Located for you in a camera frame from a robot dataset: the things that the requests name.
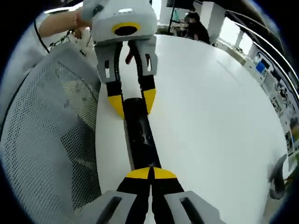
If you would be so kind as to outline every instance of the person's hand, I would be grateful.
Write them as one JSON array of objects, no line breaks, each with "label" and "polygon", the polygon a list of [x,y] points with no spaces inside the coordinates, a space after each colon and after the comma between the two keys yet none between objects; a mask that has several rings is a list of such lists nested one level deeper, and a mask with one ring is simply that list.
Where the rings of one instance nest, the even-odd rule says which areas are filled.
[{"label": "person's hand", "polygon": [[74,13],[77,28],[92,27],[91,21],[84,21],[81,19],[82,8],[78,8]]}]

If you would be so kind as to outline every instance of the desk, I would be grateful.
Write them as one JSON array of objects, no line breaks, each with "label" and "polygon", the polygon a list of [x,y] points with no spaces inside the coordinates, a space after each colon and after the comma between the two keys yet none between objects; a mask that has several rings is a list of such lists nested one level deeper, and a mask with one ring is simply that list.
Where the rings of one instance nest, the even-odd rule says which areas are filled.
[{"label": "desk", "polygon": [[[279,118],[260,85],[226,52],[157,35],[157,95],[149,121],[162,167],[220,211],[227,224],[257,224],[276,161],[287,153]],[[121,53],[124,98],[140,96],[135,63]],[[130,172],[124,124],[100,90],[96,156],[102,193]],[[151,211],[145,223],[153,222]]]}]

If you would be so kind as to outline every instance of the cable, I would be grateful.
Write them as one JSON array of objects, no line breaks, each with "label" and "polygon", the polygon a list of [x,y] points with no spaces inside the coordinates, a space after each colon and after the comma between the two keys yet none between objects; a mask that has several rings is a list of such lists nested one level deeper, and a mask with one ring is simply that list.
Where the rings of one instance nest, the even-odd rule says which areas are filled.
[{"label": "cable", "polygon": [[86,47],[88,46],[88,44],[89,44],[91,38],[92,38],[92,33],[90,33],[90,37],[89,37],[89,40],[88,40],[88,42],[87,42],[87,44],[86,44]]},{"label": "cable", "polygon": [[38,30],[37,30],[37,26],[36,26],[36,21],[34,20],[34,29],[36,31],[36,35],[40,41],[40,43],[42,44],[42,46],[45,48],[45,50],[48,52],[48,54],[50,53],[49,49],[47,48],[47,46],[45,45],[45,43],[42,40],[42,37],[40,36]]},{"label": "cable", "polygon": [[62,38],[60,38],[60,40],[51,43],[51,44],[50,44],[50,47],[55,47],[56,44],[58,44],[59,42],[62,43],[66,38],[68,38],[68,39],[69,39],[69,42],[71,42],[70,37],[69,37],[69,34],[70,34],[71,32],[72,32],[72,30],[67,31],[67,33],[66,33],[65,36],[63,36]]}]

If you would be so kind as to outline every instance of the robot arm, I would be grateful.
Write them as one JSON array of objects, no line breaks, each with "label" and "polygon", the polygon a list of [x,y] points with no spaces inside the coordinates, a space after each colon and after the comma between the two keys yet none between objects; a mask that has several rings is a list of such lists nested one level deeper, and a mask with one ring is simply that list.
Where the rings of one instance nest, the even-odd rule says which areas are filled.
[{"label": "robot arm", "polygon": [[157,224],[225,224],[215,207],[194,192],[184,191],[172,172],[153,167],[133,170],[116,191],[107,191],[83,209],[96,207],[99,224],[143,224],[150,187]]},{"label": "robot arm", "polygon": [[[125,119],[119,73],[119,56],[122,42],[128,41],[135,57],[138,81],[148,114],[152,108],[157,73],[156,37],[157,18],[147,0],[85,0],[82,19],[92,20],[92,35],[96,42],[98,73],[107,85],[110,104]],[[110,77],[106,77],[109,68]]]}]

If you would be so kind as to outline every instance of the person's arm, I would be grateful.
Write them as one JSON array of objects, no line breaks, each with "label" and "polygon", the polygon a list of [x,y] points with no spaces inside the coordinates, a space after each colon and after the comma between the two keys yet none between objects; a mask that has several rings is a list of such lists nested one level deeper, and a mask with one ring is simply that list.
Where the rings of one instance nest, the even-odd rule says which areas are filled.
[{"label": "person's arm", "polygon": [[81,20],[81,10],[63,12],[48,16],[39,27],[41,37],[49,37],[64,31],[91,26],[90,22]]}]

